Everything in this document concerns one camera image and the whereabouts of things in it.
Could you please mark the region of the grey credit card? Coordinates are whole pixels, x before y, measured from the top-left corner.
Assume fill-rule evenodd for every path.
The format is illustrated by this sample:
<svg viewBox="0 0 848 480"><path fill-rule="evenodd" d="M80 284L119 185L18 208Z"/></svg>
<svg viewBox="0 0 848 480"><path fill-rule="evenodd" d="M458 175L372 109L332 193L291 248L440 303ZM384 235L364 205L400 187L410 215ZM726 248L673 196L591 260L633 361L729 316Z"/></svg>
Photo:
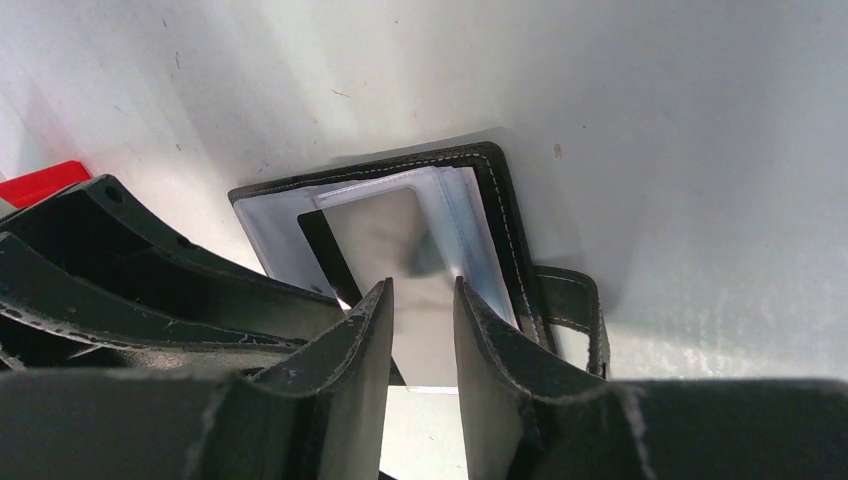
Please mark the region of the grey credit card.
<svg viewBox="0 0 848 480"><path fill-rule="evenodd" d="M344 200L298 216L298 225L343 307L393 283L392 359L405 384L453 388L455 275L445 265L410 188Z"/></svg>

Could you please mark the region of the black leather card holder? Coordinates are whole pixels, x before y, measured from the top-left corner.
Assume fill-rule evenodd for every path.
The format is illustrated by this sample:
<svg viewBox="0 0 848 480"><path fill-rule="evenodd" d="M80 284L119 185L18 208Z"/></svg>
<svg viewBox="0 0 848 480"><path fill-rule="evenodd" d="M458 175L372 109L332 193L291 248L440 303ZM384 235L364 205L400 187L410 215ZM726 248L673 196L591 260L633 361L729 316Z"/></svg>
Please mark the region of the black leather card holder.
<svg viewBox="0 0 848 480"><path fill-rule="evenodd" d="M532 262L503 150L492 142L413 153L238 187L229 201L264 271L340 303L298 225L344 200L410 188L445 265L503 321L562 357L557 329L588 338L582 370L604 378L609 357L594 281Z"/></svg>

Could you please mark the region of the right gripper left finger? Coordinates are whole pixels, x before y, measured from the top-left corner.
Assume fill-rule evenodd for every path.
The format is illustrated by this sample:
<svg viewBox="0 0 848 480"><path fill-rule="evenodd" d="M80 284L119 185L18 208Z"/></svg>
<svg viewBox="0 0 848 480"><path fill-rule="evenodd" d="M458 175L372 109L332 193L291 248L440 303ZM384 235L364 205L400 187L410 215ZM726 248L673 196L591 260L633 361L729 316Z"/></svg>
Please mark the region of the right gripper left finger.
<svg viewBox="0 0 848 480"><path fill-rule="evenodd" d="M394 285L252 376L40 369L1 377L5 479L375 479Z"/></svg>

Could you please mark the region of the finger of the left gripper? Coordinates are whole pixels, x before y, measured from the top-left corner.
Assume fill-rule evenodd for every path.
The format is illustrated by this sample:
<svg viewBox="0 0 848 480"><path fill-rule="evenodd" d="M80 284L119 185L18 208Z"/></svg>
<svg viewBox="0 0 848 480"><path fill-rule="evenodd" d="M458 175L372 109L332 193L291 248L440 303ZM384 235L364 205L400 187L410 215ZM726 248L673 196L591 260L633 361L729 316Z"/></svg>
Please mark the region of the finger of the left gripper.
<svg viewBox="0 0 848 480"><path fill-rule="evenodd" d="M1 361L11 370L258 369L301 346L156 312L64 272L12 233L1 236Z"/></svg>
<svg viewBox="0 0 848 480"><path fill-rule="evenodd" d="M112 175L8 214L1 228L60 270L180 320L310 340L343 317L321 294L192 243Z"/></svg>

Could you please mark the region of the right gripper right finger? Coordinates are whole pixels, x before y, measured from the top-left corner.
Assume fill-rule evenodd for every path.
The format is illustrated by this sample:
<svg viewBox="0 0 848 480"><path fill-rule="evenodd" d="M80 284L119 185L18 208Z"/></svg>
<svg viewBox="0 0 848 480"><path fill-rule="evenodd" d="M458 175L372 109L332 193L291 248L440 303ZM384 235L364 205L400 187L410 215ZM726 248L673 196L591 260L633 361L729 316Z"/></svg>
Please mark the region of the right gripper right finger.
<svg viewBox="0 0 848 480"><path fill-rule="evenodd" d="M454 334L473 479L847 475L842 381L606 381L522 335L463 280Z"/></svg>

